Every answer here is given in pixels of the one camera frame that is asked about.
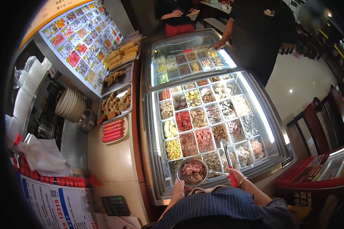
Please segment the striped apron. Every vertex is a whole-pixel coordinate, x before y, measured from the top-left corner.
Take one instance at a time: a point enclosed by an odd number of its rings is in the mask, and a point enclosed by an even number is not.
[[[225,186],[211,193],[197,193],[182,198],[163,215],[157,229],[169,229],[187,219],[215,215],[247,220],[261,218],[255,211],[251,194]]]

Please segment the person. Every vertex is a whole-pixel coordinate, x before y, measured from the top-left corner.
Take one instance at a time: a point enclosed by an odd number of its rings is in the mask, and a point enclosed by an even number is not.
[[[158,222],[142,229],[299,228],[284,199],[272,200],[238,170],[227,168],[227,172],[234,175],[239,188],[194,188],[185,197],[184,181],[176,180],[170,204]]]
[[[156,0],[154,6],[156,20],[166,22],[166,37],[195,31],[186,15],[196,11],[192,0]]]
[[[223,37],[211,46],[224,47],[232,37],[237,61],[265,87],[279,48],[294,48],[296,22],[283,0],[235,0]]]

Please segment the red tongs handle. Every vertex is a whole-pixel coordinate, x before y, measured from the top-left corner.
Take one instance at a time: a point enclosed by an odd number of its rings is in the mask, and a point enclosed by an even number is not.
[[[231,179],[232,187],[238,188],[237,180],[236,180],[236,178],[234,177],[234,175],[230,173],[230,174],[229,174],[229,178]]]

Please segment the bangle bracelet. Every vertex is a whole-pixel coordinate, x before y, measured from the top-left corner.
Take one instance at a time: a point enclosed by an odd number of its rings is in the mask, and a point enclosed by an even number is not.
[[[247,179],[247,177],[243,178],[242,181],[239,182],[239,187],[240,187],[241,184],[245,181],[245,179]]]

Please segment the qr code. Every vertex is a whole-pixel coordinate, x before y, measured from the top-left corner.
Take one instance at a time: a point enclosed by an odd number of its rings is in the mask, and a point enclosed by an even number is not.
[[[50,190],[51,191],[51,197],[57,197],[56,191],[55,190]]]

